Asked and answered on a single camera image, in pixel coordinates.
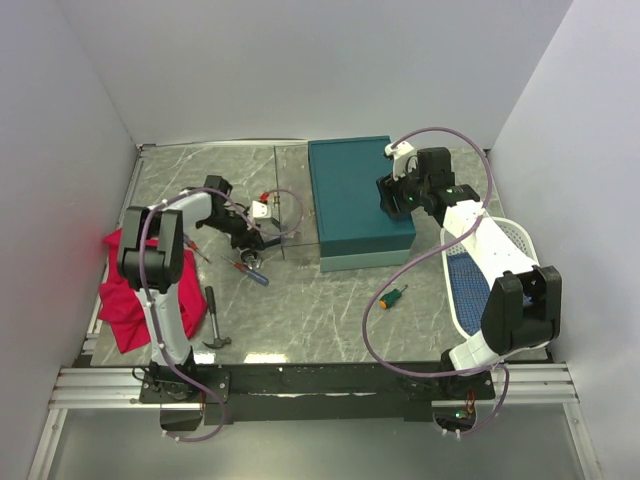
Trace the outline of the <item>black handled claw hammer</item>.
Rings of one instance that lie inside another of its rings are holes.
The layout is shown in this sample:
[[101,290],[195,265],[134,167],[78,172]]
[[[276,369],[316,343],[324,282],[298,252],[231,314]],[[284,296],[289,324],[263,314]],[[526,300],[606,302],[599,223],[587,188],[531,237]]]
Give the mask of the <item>black handled claw hammer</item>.
[[215,293],[212,286],[206,286],[204,289],[205,298],[207,301],[208,314],[213,332],[213,340],[211,342],[204,342],[203,345],[212,350],[219,350],[232,344],[230,337],[222,337],[219,331],[219,325],[217,320],[217,308]]

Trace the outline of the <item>teal tool box with drawer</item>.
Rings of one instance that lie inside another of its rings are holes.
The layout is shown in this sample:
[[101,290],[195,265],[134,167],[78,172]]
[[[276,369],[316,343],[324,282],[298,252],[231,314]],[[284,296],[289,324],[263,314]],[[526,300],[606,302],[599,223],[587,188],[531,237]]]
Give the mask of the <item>teal tool box with drawer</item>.
[[416,238],[411,218],[394,221],[380,207],[376,181],[391,172],[387,136],[310,141],[275,149],[280,221],[297,224],[282,243],[287,261],[314,263],[322,272],[399,266]]

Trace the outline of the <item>blue handled pliers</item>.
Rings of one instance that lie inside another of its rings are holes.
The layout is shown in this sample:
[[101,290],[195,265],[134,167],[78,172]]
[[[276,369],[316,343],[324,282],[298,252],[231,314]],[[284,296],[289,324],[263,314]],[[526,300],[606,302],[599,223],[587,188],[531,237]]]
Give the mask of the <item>blue handled pliers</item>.
[[282,243],[281,237],[264,239],[261,235],[257,235],[250,241],[249,248],[251,250],[264,251],[266,249],[278,246],[281,243]]

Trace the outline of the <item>blue red screwdriver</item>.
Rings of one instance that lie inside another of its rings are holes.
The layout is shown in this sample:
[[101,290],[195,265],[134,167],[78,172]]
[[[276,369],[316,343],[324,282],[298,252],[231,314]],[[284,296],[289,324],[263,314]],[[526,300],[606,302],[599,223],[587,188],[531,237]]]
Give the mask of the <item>blue red screwdriver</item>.
[[262,285],[262,286],[268,286],[269,285],[269,279],[267,277],[265,277],[264,275],[262,275],[261,273],[250,269],[249,267],[247,267],[245,264],[240,263],[238,261],[232,260],[231,258],[219,254],[219,257],[221,257],[222,259],[224,259],[225,261],[227,261],[228,263],[230,263],[237,271],[241,272],[242,274],[244,274],[247,278],[250,278],[251,280],[253,280],[254,282]]
[[206,263],[210,264],[210,259],[201,251],[201,249],[196,245],[196,243],[190,239],[184,241],[185,245],[192,250],[195,254],[197,254],[202,260]]

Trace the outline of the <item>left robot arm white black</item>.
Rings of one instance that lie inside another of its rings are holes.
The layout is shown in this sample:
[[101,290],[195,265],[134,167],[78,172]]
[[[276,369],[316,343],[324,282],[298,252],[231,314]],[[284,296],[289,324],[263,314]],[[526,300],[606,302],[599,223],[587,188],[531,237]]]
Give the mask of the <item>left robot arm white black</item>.
[[231,200],[232,185],[209,175],[199,188],[186,188],[154,205],[127,208],[116,269],[133,290],[151,339],[149,370],[164,379],[175,401],[192,399],[199,388],[193,347],[182,324],[179,282],[185,269],[185,229],[210,227],[229,237],[231,247],[265,248],[260,223],[273,218],[270,192],[242,206]]

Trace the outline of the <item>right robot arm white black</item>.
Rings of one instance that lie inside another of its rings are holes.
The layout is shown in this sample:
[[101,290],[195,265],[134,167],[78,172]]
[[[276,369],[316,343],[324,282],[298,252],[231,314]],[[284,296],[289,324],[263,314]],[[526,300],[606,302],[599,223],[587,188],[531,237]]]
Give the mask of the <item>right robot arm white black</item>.
[[558,337],[562,278],[555,267],[542,267],[519,249],[476,191],[457,183],[448,149],[417,150],[402,142],[387,145],[384,154],[393,166],[376,182],[381,209],[399,219],[422,208],[460,241],[489,288],[478,332],[446,354],[451,365],[437,376],[439,390],[457,399],[473,385],[471,370]]

